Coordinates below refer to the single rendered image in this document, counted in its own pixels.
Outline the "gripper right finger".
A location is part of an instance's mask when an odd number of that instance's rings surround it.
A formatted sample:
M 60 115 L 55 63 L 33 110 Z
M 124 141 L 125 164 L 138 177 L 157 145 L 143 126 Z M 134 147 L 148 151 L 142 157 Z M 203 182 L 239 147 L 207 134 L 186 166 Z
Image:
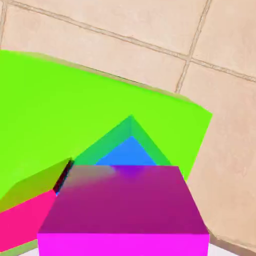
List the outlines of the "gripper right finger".
M 208 256 L 255 256 L 255 252 L 230 243 L 209 243 Z

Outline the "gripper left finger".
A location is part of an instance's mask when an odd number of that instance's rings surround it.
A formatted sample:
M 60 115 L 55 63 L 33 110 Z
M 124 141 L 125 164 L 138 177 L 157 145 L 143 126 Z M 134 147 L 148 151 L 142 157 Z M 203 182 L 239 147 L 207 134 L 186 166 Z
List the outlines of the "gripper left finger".
M 19 256 L 23 253 L 27 253 L 28 251 L 31 251 L 38 247 L 38 240 L 32 240 L 30 242 L 21 244 L 19 246 L 10 248 L 8 250 L 5 250 L 3 252 L 0 252 L 0 256 Z

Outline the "small magenta cube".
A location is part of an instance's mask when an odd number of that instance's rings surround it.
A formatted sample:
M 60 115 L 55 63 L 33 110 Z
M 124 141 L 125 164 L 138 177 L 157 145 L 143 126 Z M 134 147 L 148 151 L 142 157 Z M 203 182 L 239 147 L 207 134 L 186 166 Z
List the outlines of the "small magenta cube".
M 75 165 L 37 234 L 39 256 L 208 256 L 176 166 Z

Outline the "small pink cube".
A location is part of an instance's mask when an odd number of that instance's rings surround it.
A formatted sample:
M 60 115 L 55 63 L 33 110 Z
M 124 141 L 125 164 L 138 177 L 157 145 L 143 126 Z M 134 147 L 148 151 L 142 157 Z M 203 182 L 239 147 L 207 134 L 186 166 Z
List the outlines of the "small pink cube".
M 0 253 L 37 239 L 72 166 L 67 158 L 17 182 L 0 199 Z

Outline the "small blue cube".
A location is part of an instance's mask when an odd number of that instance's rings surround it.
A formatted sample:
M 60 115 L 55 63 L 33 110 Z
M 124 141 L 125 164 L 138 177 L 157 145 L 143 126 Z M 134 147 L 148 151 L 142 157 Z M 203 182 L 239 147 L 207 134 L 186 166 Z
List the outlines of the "small blue cube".
M 171 162 L 130 115 L 77 156 L 74 164 L 170 166 Z

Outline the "large green box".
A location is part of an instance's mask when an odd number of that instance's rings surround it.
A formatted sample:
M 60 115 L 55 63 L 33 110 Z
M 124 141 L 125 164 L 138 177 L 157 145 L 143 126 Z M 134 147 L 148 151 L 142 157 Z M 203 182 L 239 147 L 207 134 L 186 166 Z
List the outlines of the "large green box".
M 212 114 L 162 93 L 26 52 L 0 50 L 0 198 L 133 116 L 187 178 Z

